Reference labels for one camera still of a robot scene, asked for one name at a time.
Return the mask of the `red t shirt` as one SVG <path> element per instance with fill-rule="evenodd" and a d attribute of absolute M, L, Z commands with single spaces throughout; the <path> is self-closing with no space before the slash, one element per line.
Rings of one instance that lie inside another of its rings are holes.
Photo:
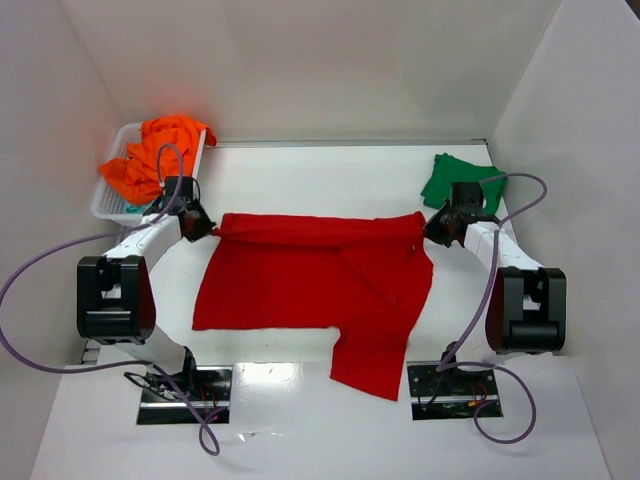
<path fill-rule="evenodd" d="M 227 213 L 192 328 L 328 329 L 330 377 L 395 401 L 433 282 L 424 215 L 350 219 Z"/>

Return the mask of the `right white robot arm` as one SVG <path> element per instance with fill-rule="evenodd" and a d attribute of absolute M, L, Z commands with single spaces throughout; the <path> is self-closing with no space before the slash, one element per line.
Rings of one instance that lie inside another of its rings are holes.
<path fill-rule="evenodd" d="M 566 342 L 565 273 L 526 254 L 483 202 L 480 183 L 455 182 L 423 229 L 438 245 L 459 244 L 488 271 L 480 304 L 438 372 L 493 369 L 503 356 L 555 353 Z"/>

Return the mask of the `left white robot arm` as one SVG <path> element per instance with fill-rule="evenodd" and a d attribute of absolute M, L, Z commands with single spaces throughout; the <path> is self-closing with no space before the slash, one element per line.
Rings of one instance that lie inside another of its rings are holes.
<path fill-rule="evenodd" d="M 167 178 L 161 196 L 142 221 L 102 256 L 77 265 L 77 329 L 81 337 L 114 347 L 142 361 L 154 375 L 159 367 L 188 391 L 200 387 L 191 350 L 156 325 L 157 310 L 149 274 L 161 257 L 183 239 L 208 236 L 215 222 L 200 203 L 196 179 Z"/>

